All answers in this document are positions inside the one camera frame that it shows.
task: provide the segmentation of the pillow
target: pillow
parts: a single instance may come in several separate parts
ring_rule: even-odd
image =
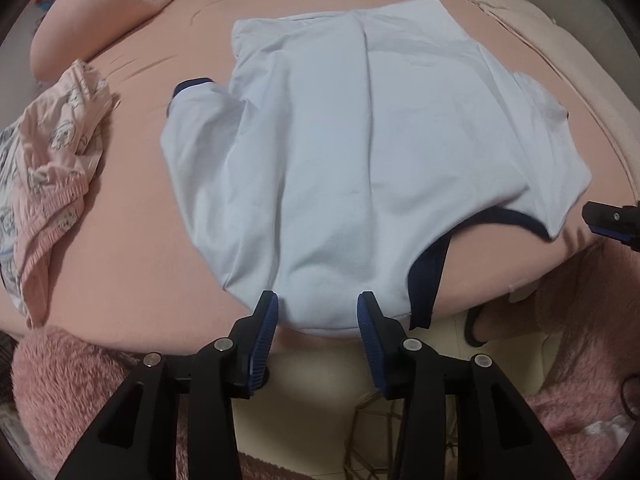
[[[31,43],[33,75],[57,81],[76,59],[88,61],[171,1],[56,0]]]

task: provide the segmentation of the pink printed fabric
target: pink printed fabric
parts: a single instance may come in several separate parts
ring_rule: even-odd
[[[15,125],[14,269],[30,326],[46,320],[51,249],[84,211],[102,156],[100,121],[111,102],[100,73],[77,60]]]

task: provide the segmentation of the crumpled pink cloth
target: crumpled pink cloth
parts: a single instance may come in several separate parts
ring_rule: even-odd
[[[100,73],[76,61],[0,136],[2,280],[31,326],[46,320],[50,252],[84,211],[111,102]]]
[[[620,386],[640,372],[640,254],[604,239],[545,276],[536,295],[538,324],[562,339],[527,402],[576,479],[596,479],[633,427]],[[640,391],[627,402],[640,406]]]

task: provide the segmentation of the navy blue trim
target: navy blue trim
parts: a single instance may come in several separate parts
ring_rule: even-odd
[[[209,79],[208,77],[199,77],[197,79],[187,79],[187,81],[183,81],[177,87],[175,87],[174,94],[171,96],[171,99],[176,97],[185,88],[189,88],[190,86],[201,85],[203,83],[213,83],[213,79]]]
[[[451,238],[458,231],[478,224],[516,225],[524,227],[547,242],[551,241],[542,222],[519,211],[504,209],[500,206],[485,209],[461,222],[431,244],[409,269],[407,287],[411,304],[410,329],[417,326],[428,328],[431,325],[433,304],[440,287],[442,269]]]

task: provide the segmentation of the bed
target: bed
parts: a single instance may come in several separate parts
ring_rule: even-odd
[[[27,1],[2,1],[6,11],[0,16],[0,38]],[[182,226],[159,147],[172,89],[203,73],[228,80],[234,65],[230,30],[239,18],[396,1],[401,0],[175,0],[115,43],[103,45],[90,62],[107,77],[117,106],[85,214],[52,255],[47,324],[100,346],[135,352],[186,354],[226,335],[248,309],[220,289]],[[640,64],[633,50],[639,44],[637,0],[605,0],[623,26],[603,15],[609,39],[620,52],[594,40],[591,53],[604,52],[600,64],[524,0],[441,1],[504,66],[532,75],[569,110],[574,142],[593,183],[553,243],[510,226],[478,226],[457,235],[447,255],[435,319],[534,282],[593,243],[580,218],[582,204],[635,203],[640,182]],[[585,1],[608,10],[602,0]],[[571,30],[575,23],[566,12],[558,16],[575,36],[586,34],[580,42],[595,36],[578,26]],[[0,330],[17,338],[27,332],[4,293]],[[340,340],[286,327],[276,336],[281,351],[336,343]]]

